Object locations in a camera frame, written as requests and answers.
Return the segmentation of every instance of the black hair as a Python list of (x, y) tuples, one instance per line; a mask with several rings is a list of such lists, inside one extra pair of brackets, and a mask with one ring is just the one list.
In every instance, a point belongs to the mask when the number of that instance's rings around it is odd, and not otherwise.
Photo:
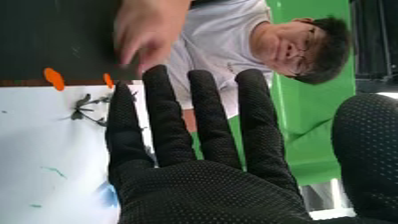
[(295, 79), (313, 85), (331, 81), (343, 70), (350, 55), (350, 31), (343, 19), (329, 16), (309, 22), (327, 33), (315, 65), (309, 72), (301, 74)]

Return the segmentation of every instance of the glove finger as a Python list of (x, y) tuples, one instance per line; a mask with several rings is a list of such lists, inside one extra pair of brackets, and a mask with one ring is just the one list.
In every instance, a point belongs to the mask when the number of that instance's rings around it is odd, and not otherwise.
[(237, 82), (247, 172), (299, 194), (285, 160), (277, 113), (261, 71), (244, 71), (237, 76)]
[(205, 159), (242, 168), (226, 111), (210, 72), (189, 73), (197, 134)]
[(153, 146), (160, 167), (196, 160), (192, 137), (185, 127), (181, 106), (164, 65), (144, 74), (146, 104), (153, 131)]
[(142, 130), (139, 126), (133, 96), (125, 83), (117, 83), (109, 109), (109, 125), (105, 140), (114, 168), (132, 161), (137, 168), (153, 167), (153, 159), (146, 153)]

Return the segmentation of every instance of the black surface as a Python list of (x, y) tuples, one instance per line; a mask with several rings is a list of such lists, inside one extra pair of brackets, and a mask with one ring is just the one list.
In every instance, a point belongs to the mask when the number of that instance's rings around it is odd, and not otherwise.
[(52, 67), (66, 80), (133, 79), (114, 53), (117, 0), (2, 0), (0, 80), (45, 79)]

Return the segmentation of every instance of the green paint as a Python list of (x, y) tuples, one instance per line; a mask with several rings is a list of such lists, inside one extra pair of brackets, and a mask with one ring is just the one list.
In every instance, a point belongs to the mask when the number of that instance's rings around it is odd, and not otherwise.
[(64, 178), (68, 179), (66, 175), (61, 173), (61, 171), (59, 171), (57, 168), (52, 168), (52, 167), (45, 167), (45, 166), (43, 166), (41, 169), (46, 169), (48, 171), (55, 172), (55, 173), (59, 174), (59, 176), (64, 177)]
[(41, 205), (36, 205), (36, 204), (32, 204), (30, 207), (32, 208), (43, 208), (43, 206)]

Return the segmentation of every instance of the paint stroke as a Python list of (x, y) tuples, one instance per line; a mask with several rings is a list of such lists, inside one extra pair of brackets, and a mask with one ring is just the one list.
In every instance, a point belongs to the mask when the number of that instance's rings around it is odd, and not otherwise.
[(54, 0), (57, 11), (61, 12), (61, 3), (59, 0)]
[(48, 170), (48, 171), (52, 171), (52, 172), (55, 172), (57, 174), (59, 174), (59, 176), (62, 177), (62, 178), (66, 178), (68, 179), (68, 177), (66, 177), (66, 175), (61, 173), (61, 171), (59, 171), (59, 169), (57, 168), (52, 168), (52, 167), (41, 167), (41, 169), (45, 169), (45, 170)]
[(43, 208), (43, 206), (38, 205), (38, 204), (32, 204), (30, 207), (32, 207), (32, 208)]

